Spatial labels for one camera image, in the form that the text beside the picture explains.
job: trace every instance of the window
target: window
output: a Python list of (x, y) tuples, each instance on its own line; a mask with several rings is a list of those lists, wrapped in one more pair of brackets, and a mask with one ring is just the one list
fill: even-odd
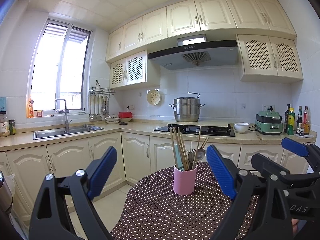
[(84, 66), (90, 31), (49, 20), (35, 56), (31, 84), (34, 110), (83, 109)]

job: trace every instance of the stainless steel sink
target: stainless steel sink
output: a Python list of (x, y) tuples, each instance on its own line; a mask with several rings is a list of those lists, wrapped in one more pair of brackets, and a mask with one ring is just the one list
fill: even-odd
[(63, 135), (68, 135), (68, 134), (76, 134), (76, 133), (103, 130), (103, 129), (104, 128), (84, 124), (81, 126), (70, 127), (69, 131), (66, 131), (65, 128), (37, 131), (37, 132), (33, 133), (33, 139), (38, 140), (38, 139), (57, 137), (57, 136), (63, 136)]

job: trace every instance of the gas stove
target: gas stove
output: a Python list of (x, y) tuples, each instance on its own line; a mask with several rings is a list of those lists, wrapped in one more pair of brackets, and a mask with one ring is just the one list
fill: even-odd
[[(171, 124), (167, 126), (154, 129), (158, 132), (170, 132), (170, 127), (174, 127), (178, 130), (180, 127), (180, 132), (185, 134), (199, 134), (200, 126), (199, 125), (183, 125), (183, 124)], [(231, 128), (231, 125), (228, 123), (227, 127), (220, 126), (202, 126), (201, 127), (202, 135), (212, 135), (212, 136), (230, 136), (235, 137), (235, 131)]]

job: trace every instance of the window frame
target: window frame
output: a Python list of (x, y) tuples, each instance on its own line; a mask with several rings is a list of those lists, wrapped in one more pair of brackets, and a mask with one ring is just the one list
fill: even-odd
[[(64, 20), (60, 20), (60, 19), (54, 19), (54, 18), (48, 18), (48, 20), (46, 21), (46, 23), (43, 26), (43, 29), (39, 35), (35, 50), (34, 50), (34, 54), (32, 57), (32, 63), (31, 63), (31, 68), (30, 68), (30, 72), (29, 72), (29, 79), (28, 79), (28, 89), (27, 89), (27, 100), (29, 99), (30, 95), (31, 95), (31, 88), (32, 88), (32, 79), (33, 79), (33, 72), (34, 72), (34, 67), (35, 67), (35, 59), (36, 59), (36, 55), (37, 55), (37, 51), (38, 51), (38, 47), (41, 41), (41, 38), (44, 35), (44, 32), (48, 26), (49, 23), (52, 24), (56, 24), (56, 25), (60, 25), (60, 26), (64, 26), (67, 27), (67, 32), (66, 32), (66, 36), (63, 42), (63, 46), (62, 46), (62, 51), (63, 53), (61, 53), (60, 55), (60, 60), (59, 60), (59, 66), (58, 66), (58, 73), (57, 73), (57, 80), (56, 80), (56, 95), (57, 93), (60, 92), (60, 79), (61, 79), (61, 71), (62, 71), (62, 59), (63, 59), (63, 55), (65, 52), (65, 47), (66, 44), (68, 42), (68, 38), (69, 34), (72, 30), (72, 28), (76, 28), (76, 29), (80, 29), (83, 31), (86, 31), (89, 33), (88, 36), (88, 42), (87, 42), (87, 47), (86, 47), (86, 52), (85, 52), (85, 56), (84, 56), (84, 68), (83, 68), (83, 72), (82, 72), (82, 98), (81, 98), (81, 108), (79, 109), (69, 109), (70, 110), (70, 114), (86, 114), (86, 108), (85, 106), (87, 106), (87, 99), (88, 99), (88, 94), (89, 94), (89, 73), (90, 73), (90, 62), (92, 59), (92, 50), (93, 50), (93, 42), (94, 42), (94, 35), (93, 35), (93, 31), (91, 30), (90, 27), (88, 26), (81, 26), (79, 24), (76, 23), (72, 23), (72, 22), (66, 22)], [(55, 106), (55, 109), (50, 109), (50, 110), (43, 110), (43, 117), (47, 117), (47, 115), (50, 114), (55, 114), (56, 110), (60, 108), (60, 101), (57, 102), (57, 105)]]

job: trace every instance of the table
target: table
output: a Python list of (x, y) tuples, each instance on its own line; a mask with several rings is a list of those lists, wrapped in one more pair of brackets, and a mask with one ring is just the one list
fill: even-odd
[[(141, 179), (130, 189), (120, 220), (111, 231), (115, 240), (209, 239), (231, 204), (208, 163), (197, 163), (195, 190), (173, 191), (173, 167)], [(253, 196), (238, 237), (247, 233), (256, 206)]]

